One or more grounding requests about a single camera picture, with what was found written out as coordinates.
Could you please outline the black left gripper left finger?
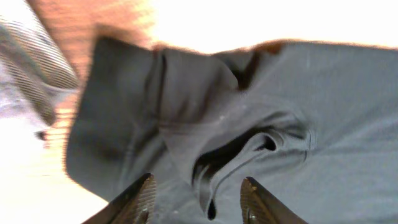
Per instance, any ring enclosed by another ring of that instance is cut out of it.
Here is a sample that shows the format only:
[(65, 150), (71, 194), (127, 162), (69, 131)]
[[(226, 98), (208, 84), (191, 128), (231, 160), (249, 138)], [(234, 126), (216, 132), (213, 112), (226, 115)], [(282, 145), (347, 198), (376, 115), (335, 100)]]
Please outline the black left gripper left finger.
[(146, 173), (82, 224), (150, 224), (155, 195), (154, 175)]

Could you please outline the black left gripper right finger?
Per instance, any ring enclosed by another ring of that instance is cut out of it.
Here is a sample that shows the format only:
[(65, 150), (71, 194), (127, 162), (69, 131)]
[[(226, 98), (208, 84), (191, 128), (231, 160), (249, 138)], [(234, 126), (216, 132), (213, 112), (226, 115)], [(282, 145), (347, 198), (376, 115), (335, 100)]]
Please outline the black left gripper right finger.
[(253, 177), (241, 183), (240, 206), (244, 224), (308, 224)]

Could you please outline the black t-shirt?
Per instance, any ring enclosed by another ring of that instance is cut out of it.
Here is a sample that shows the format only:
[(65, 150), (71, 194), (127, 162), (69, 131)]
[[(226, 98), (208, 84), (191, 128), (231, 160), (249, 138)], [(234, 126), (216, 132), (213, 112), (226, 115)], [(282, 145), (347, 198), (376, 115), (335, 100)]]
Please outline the black t-shirt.
[(397, 52), (100, 39), (66, 167), (108, 201), (153, 173), (155, 223), (241, 223), (246, 177), (309, 223), (396, 223)]

